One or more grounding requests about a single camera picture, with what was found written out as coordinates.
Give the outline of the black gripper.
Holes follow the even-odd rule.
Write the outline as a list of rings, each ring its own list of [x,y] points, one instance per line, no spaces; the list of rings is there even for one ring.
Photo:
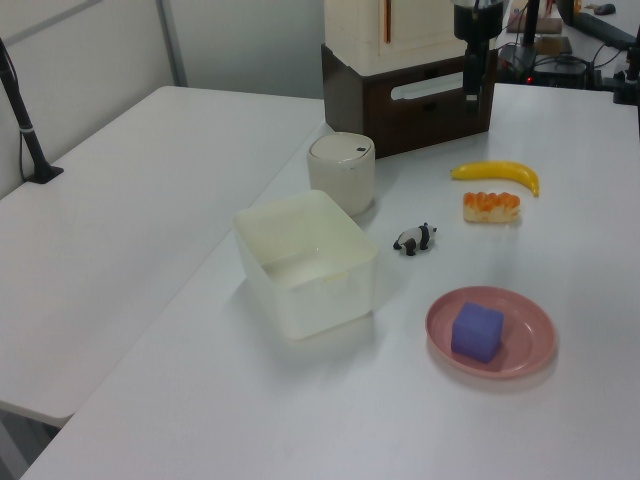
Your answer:
[[[502,2],[498,0],[454,1],[454,35],[467,44],[464,56],[463,91],[467,111],[477,113],[486,81],[491,39],[502,29]]]

